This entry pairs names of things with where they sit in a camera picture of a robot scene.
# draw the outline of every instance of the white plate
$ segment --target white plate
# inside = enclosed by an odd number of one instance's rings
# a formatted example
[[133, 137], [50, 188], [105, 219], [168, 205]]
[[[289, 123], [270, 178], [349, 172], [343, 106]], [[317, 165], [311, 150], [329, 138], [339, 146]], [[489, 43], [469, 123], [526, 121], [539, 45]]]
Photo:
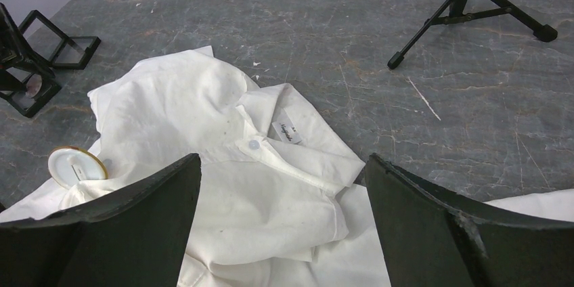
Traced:
[[83, 180], [105, 180], [108, 172], [92, 153], [78, 147], [58, 147], [48, 156], [48, 170], [62, 187], [70, 189]]

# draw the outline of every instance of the white shirt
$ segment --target white shirt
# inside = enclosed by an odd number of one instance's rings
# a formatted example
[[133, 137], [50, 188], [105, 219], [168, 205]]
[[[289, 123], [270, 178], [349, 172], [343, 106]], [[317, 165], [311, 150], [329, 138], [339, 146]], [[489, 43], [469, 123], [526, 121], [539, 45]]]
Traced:
[[[184, 51], [143, 60], [88, 96], [110, 178], [56, 189], [51, 205], [76, 206], [199, 153], [202, 183], [179, 286], [281, 286], [271, 272], [297, 263], [305, 274], [295, 282], [312, 286], [306, 263], [318, 257], [315, 247], [349, 233], [336, 195], [364, 163], [291, 85], [260, 89], [236, 67]], [[282, 141], [276, 121], [300, 141]]]

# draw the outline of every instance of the shirt label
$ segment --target shirt label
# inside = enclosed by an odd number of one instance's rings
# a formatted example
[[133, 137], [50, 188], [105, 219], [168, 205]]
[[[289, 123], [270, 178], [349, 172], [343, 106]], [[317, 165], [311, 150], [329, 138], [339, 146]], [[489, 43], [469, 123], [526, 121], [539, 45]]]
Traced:
[[291, 119], [287, 116], [286, 113], [281, 112], [278, 117], [277, 121], [271, 123], [281, 141], [287, 144], [297, 144], [301, 142], [301, 136], [297, 133], [295, 126], [291, 122]]

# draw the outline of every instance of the black frame stand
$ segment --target black frame stand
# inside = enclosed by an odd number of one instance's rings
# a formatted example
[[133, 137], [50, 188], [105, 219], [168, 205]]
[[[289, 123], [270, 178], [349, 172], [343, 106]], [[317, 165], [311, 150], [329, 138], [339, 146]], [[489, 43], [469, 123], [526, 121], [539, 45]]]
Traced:
[[[39, 20], [60, 38], [56, 49], [46, 59], [28, 44], [24, 32]], [[86, 40], [86, 48], [77, 41]], [[8, 101], [21, 115], [32, 118], [62, 88], [56, 82], [54, 69], [84, 69], [100, 44], [98, 37], [69, 37], [37, 10], [31, 11], [19, 27], [12, 20], [4, 4], [0, 3], [0, 97]], [[69, 47], [79, 55], [74, 63], [58, 62]], [[16, 68], [28, 73], [19, 79], [8, 72]], [[36, 87], [33, 95], [31, 88]]]
[[[414, 35], [414, 37], [407, 43], [407, 45], [401, 50], [395, 53], [395, 55], [389, 60], [387, 66], [390, 69], [395, 69], [402, 61], [405, 59], [405, 54], [411, 47], [420, 39], [420, 37], [433, 25], [438, 24], [456, 24], [463, 23], [472, 20], [478, 20], [480, 18], [490, 18], [493, 16], [510, 14], [514, 16], [518, 21], [522, 22], [524, 25], [528, 26], [535, 37], [540, 41], [550, 42], [555, 40], [558, 36], [558, 32], [552, 28], [550, 25], [542, 25], [537, 20], [534, 20], [530, 15], [526, 14], [523, 10], [519, 9], [517, 6], [509, 2], [508, 0], [491, 0], [493, 3], [498, 5], [499, 8], [464, 14], [464, 7], [468, 0], [446, 0], [443, 5], [431, 16], [422, 26], [422, 28]], [[449, 15], [441, 16], [441, 14], [449, 7]]]

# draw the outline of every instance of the gray marble floor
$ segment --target gray marble floor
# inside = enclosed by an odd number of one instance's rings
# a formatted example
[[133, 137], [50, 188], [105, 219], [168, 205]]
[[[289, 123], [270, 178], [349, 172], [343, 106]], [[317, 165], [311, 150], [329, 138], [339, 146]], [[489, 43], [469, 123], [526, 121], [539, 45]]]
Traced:
[[554, 42], [510, 16], [435, 26], [391, 72], [443, 1], [72, 0], [53, 21], [102, 45], [85, 70], [59, 73], [63, 90], [34, 119], [1, 104], [0, 202], [48, 178], [52, 148], [97, 139], [88, 90], [203, 45], [260, 86], [292, 83], [363, 159], [477, 200], [574, 187], [574, 0], [511, 0], [556, 28]]

